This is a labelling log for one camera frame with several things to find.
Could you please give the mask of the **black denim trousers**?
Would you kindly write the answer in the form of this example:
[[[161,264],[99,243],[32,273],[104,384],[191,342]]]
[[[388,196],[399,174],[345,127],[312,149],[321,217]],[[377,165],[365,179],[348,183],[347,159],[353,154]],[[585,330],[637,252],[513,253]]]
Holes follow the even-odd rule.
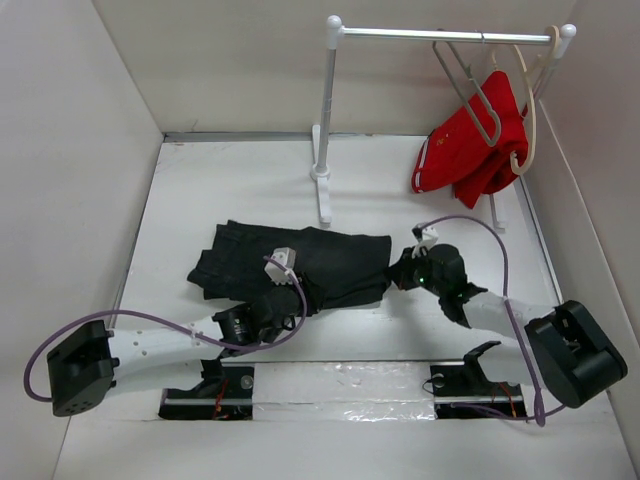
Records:
[[[314,227],[285,229],[228,221],[216,228],[212,247],[201,252],[187,280],[203,297],[242,303],[290,298],[291,285],[274,284],[264,258],[277,248],[295,251],[293,270],[316,313],[378,303],[390,281],[392,239],[388,235],[350,235]]]

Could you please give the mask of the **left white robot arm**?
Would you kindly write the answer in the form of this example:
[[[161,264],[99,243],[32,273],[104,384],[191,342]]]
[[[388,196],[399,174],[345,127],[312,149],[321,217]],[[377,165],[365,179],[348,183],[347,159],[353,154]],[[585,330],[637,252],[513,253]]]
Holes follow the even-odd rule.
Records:
[[[188,384],[201,396],[222,387],[222,360],[283,343],[316,313],[317,286],[305,279],[278,285],[258,299],[188,324],[137,313],[151,329],[109,329],[102,316],[79,320],[47,341],[46,355],[52,413],[71,417],[125,391],[160,387],[162,372],[195,364]]]

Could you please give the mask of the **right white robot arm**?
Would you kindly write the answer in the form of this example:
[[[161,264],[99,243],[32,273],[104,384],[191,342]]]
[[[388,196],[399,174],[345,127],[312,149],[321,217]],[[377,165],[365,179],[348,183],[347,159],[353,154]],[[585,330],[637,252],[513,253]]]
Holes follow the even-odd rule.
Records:
[[[407,247],[385,275],[400,290],[422,288],[435,295],[453,323],[499,334],[463,357],[462,381],[473,393],[486,393],[497,383],[529,383],[577,409],[628,373],[622,355],[583,304],[533,305],[492,293],[469,282],[452,245]],[[514,345],[505,344],[506,337]]]

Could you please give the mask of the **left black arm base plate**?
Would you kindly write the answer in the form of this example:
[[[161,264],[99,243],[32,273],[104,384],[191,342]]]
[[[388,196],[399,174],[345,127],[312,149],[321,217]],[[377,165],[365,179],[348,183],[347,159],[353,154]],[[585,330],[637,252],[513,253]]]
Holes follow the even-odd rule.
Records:
[[[212,393],[165,389],[158,416],[169,421],[249,421],[253,419],[254,364],[224,367],[225,378]]]

